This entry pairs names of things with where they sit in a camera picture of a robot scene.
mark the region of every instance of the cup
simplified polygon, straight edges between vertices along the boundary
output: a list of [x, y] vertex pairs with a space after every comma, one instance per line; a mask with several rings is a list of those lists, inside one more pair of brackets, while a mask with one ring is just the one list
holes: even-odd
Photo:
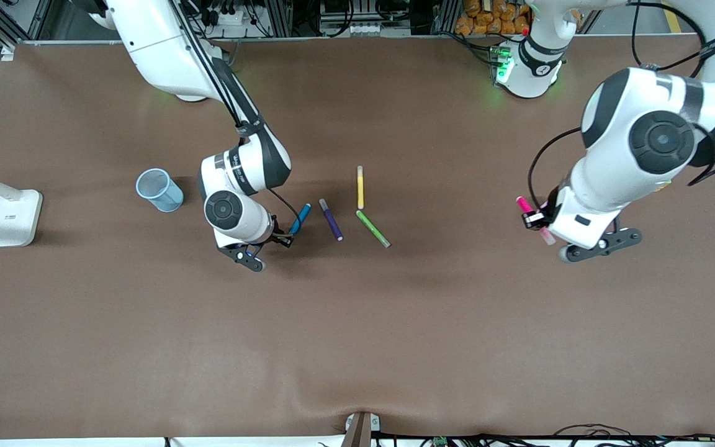
[[161, 212], [173, 212], [184, 203], [184, 193], [164, 169], [148, 169], [137, 178], [137, 194]]

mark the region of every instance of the green marker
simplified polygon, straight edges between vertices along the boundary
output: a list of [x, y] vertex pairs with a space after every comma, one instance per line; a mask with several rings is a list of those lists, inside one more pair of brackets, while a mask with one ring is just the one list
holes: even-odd
[[363, 214], [363, 211], [357, 210], [355, 211], [355, 215], [357, 215], [357, 217], [360, 219], [361, 222], [363, 222], [366, 228], [368, 228], [369, 231], [374, 234], [374, 237], [376, 237], [377, 240], [382, 243], [382, 246], [384, 246], [385, 248], [391, 246], [391, 243], [389, 243], [388, 240], [386, 240], [386, 238], [382, 235], [382, 233], [380, 233], [377, 227], [375, 227], [374, 224], [371, 223], [371, 220], [369, 220], [369, 218], [366, 217], [365, 214]]

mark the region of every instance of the purple marker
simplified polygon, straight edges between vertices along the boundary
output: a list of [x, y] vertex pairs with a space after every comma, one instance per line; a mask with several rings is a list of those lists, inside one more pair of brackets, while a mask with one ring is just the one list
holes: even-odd
[[324, 201], [324, 199], [320, 199], [318, 200], [318, 204], [322, 207], [322, 212], [324, 213], [324, 217], [327, 219], [330, 231], [333, 232], [335, 240], [344, 240], [344, 235], [342, 235], [341, 230], [338, 229], [338, 224], [335, 223], [335, 218], [333, 217], [333, 213], [330, 212], [329, 207], [327, 207], [327, 202]]

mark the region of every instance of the brown tabletop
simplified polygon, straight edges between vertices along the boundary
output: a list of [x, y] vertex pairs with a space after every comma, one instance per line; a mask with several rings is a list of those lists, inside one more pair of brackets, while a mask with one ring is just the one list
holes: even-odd
[[[715, 432], [715, 178], [688, 169], [623, 213], [643, 243], [571, 266], [514, 202], [628, 45], [576, 39], [524, 100], [451, 40], [245, 43], [235, 69], [292, 157], [278, 191], [326, 198], [345, 235], [315, 206], [261, 274], [216, 251], [194, 186], [236, 142], [221, 104], [150, 87], [122, 46], [20, 46], [0, 180], [45, 202], [34, 243], [0, 249], [0, 438], [326, 435], [355, 410], [417, 435]], [[696, 43], [639, 45], [666, 63]], [[553, 147], [539, 192], [581, 154]], [[357, 165], [388, 250], [354, 216]], [[134, 192], [155, 166], [177, 212]]]

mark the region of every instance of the gray circular joint cover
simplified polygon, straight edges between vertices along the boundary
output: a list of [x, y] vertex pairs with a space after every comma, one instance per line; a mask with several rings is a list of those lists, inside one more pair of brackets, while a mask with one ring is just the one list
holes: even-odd
[[695, 134], [680, 115], [652, 111], [633, 123], [628, 145], [641, 169], [664, 174], [689, 160], [695, 147]]
[[241, 200], [230, 191], [218, 191], [206, 200], [206, 219], [221, 230], [231, 230], [241, 219]]

